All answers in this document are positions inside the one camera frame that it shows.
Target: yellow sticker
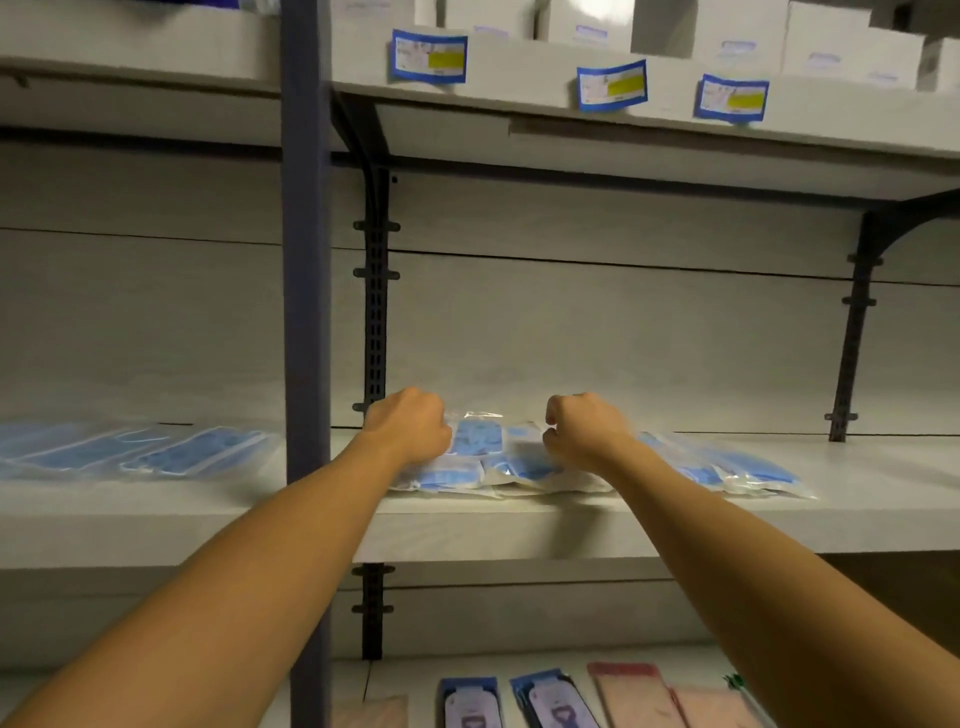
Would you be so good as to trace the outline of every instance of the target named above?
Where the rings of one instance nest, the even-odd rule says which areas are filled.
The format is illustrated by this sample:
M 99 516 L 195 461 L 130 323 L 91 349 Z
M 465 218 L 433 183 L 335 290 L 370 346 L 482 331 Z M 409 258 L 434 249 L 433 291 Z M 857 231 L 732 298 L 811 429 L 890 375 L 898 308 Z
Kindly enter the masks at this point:
M 427 61 L 428 68 L 463 68 L 464 54 L 457 51 L 431 53 Z
M 727 106 L 731 109 L 763 109 L 763 93 L 733 93 L 727 100 Z
M 621 93 L 635 93 L 642 91 L 646 87 L 646 80 L 642 75 L 627 76 L 610 84 L 607 84 L 607 95 L 618 96 Z

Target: forearm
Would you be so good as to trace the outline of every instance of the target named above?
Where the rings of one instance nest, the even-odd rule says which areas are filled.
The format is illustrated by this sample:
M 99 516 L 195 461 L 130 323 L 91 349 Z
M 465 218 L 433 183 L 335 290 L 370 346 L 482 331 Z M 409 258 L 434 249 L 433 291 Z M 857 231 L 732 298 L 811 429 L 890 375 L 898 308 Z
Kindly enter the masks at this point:
M 396 475 L 365 437 L 214 537 L 8 728 L 205 728 L 269 704 Z
M 960 722 L 960 663 L 815 554 L 635 441 L 602 474 L 782 728 Z

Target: clear plastic bag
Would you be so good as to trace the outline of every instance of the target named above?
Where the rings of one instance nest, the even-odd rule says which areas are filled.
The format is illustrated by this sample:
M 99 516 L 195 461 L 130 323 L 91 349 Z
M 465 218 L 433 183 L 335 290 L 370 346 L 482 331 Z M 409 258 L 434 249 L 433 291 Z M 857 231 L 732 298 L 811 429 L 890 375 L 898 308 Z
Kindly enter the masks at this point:
M 0 423 L 0 477 L 50 481 L 248 474 L 281 442 L 262 430 L 149 423 Z

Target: wall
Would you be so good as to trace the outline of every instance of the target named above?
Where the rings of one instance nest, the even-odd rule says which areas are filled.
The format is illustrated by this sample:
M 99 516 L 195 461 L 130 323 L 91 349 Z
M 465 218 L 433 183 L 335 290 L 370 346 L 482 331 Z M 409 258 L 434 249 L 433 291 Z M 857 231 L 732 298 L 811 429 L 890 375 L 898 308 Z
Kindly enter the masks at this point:
M 361 192 L 336 172 L 339 427 L 360 422 Z M 522 417 L 595 389 L 648 427 L 826 437 L 855 213 L 403 174 L 392 217 L 392 388 Z M 958 230 L 879 270 L 858 433 L 960 434 Z M 281 420 L 279 241 L 275 164 L 0 145 L 0 415 Z M 168 576 L 0 574 L 0 667 L 61 662 Z M 706 636 L 656 561 L 406 565 L 388 587 L 391 654 Z

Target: shelf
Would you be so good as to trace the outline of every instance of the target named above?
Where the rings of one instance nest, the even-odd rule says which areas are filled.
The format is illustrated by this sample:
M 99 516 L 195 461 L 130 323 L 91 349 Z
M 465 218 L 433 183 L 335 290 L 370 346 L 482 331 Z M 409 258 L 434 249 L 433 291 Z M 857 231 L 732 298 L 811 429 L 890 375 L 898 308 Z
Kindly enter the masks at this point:
M 338 452 L 351 431 L 334 438 Z M 732 445 L 804 478 L 817 500 L 739 500 L 819 553 L 960 549 L 960 449 L 949 437 L 739 436 Z M 255 482 L 0 484 L 0 569 L 181 563 L 283 483 L 283 453 Z M 355 561 L 651 557 L 616 495 L 495 500 L 392 494 Z
M 391 31 L 336 22 L 332 68 L 335 87 L 375 100 L 396 169 L 426 159 L 865 199 L 960 186 L 960 98 L 775 77 L 766 120 L 742 129 L 692 118 L 701 64 L 651 56 L 648 103 L 588 114 L 573 105 L 576 67 L 634 57 L 480 34 L 468 82 L 439 87 L 389 77 Z M 277 146 L 277 47 L 276 18 L 246 12 L 6 0 L 0 69 L 32 88 L 0 87 L 0 124 Z
M 333 699 L 334 701 L 358 702 L 363 700 L 369 663 L 359 660 L 334 661 L 333 663 Z M 3 721 L 20 702 L 43 684 L 49 677 L 45 674 L 3 674 L 0 673 L 0 721 Z M 290 686 L 284 683 L 267 709 L 260 722 L 260 728 L 289 728 L 290 726 Z
M 411 726 L 436 722 L 437 685 L 445 677 L 495 676 L 500 689 L 504 728 L 525 728 L 526 722 L 510 692 L 510 679 L 559 667 L 573 678 L 600 728 L 608 728 L 600 697 L 587 675 L 593 661 L 654 663 L 668 685 L 725 688 L 724 675 L 734 672 L 716 646 L 647 647 L 615 650 L 580 650 L 442 659 L 385 660 L 373 663 L 367 699 L 408 695 Z

